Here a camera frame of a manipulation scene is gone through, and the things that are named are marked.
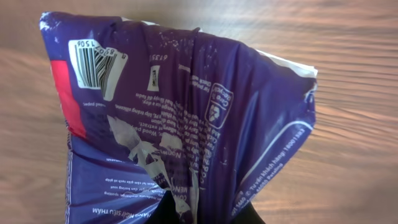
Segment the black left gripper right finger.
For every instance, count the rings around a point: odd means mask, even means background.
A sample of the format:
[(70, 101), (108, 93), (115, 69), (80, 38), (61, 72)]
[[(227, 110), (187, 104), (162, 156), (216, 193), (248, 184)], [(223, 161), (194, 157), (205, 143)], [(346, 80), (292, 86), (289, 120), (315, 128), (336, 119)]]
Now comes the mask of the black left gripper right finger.
[(266, 224), (249, 202), (230, 222), (230, 224)]

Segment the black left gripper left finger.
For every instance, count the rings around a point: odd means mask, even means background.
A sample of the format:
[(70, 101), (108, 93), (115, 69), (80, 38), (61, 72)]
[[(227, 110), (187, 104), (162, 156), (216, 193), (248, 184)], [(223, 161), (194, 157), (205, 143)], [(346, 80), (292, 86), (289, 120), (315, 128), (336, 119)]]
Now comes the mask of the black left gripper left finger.
[(166, 191), (153, 214), (145, 224), (179, 224), (175, 200), (171, 191)]

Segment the purple pad package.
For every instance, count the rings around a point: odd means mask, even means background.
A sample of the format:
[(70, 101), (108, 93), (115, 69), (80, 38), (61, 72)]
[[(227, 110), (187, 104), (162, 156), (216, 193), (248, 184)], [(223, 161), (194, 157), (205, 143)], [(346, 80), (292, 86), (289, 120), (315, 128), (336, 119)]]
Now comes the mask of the purple pad package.
[(123, 17), (39, 22), (68, 129), (65, 221), (230, 223), (315, 124), (317, 70), (242, 42)]

